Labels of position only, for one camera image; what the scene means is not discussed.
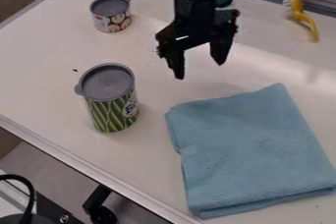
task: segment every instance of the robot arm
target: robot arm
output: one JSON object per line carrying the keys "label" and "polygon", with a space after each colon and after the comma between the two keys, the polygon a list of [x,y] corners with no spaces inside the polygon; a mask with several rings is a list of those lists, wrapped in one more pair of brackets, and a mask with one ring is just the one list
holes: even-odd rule
{"label": "robot arm", "polygon": [[210,55],[222,65],[237,32],[238,10],[223,10],[232,0],[175,0],[174,21],[155,37],[177,79],[185,75],[184,51],[209,42]]}

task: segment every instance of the folded towel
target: folded towel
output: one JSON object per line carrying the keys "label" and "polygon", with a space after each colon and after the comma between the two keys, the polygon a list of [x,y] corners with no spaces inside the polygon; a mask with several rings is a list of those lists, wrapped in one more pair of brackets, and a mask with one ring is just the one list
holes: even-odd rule
{"label": "folded towel", "polygon": [[173,107],[191,212],[211,218],[331,193],[336,173],[282,84]]}

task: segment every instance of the can label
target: can label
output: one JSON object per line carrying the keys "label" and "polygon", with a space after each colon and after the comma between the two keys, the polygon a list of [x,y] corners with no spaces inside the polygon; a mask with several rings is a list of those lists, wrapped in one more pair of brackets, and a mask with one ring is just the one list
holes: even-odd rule
{"label": "can label", "polygon": [[134,88],[110,101],[86,99],[96,129],[103,133],[129,128],[138,118],[137,94]]}
{"label": "can label", "polygon": [[115,32],[127,28],[131,22],[131,14],[129,11],[112,17],[102,17],[92,14],[94,25],[98,30],[105,32]]}
{"label": "can label", "polygon": [[101,17],[97,15],[93,15],[94,25],[98,30],[109,32],[108,24],[110,19],[106,17]]}
{"label": "can label", "polygon": [[138,112],[137,107],[137,94],[134,91],[131,95],[130,99],[126,102],[125,106],[123,107],[123,116],[126,118],[131,118],[136,115]]}

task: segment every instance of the gray lid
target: gray lid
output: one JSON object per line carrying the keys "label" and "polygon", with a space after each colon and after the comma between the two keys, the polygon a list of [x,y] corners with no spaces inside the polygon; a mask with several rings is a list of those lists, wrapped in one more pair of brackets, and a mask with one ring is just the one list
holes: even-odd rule
{"label": "gray lid", "polygon": [[96,101],[109,101],[123,96],[134,85],[133,72],[121,64],[102,64],[86,71],[75,93]]}
{"label": "gray lid", "polygon": [[95,0],[89,9],[94,15],[112,17],[129,10],[131,0]]}

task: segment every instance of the small white can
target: small white can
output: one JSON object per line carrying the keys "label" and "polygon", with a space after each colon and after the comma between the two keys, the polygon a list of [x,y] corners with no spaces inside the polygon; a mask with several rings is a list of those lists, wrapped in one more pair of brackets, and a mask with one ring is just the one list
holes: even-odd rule
{"label": "small white can", "polygon": [[115,32],[127,28],[131,22],[131,0],[95,0],[89,9],[94,26],[104,32]]}

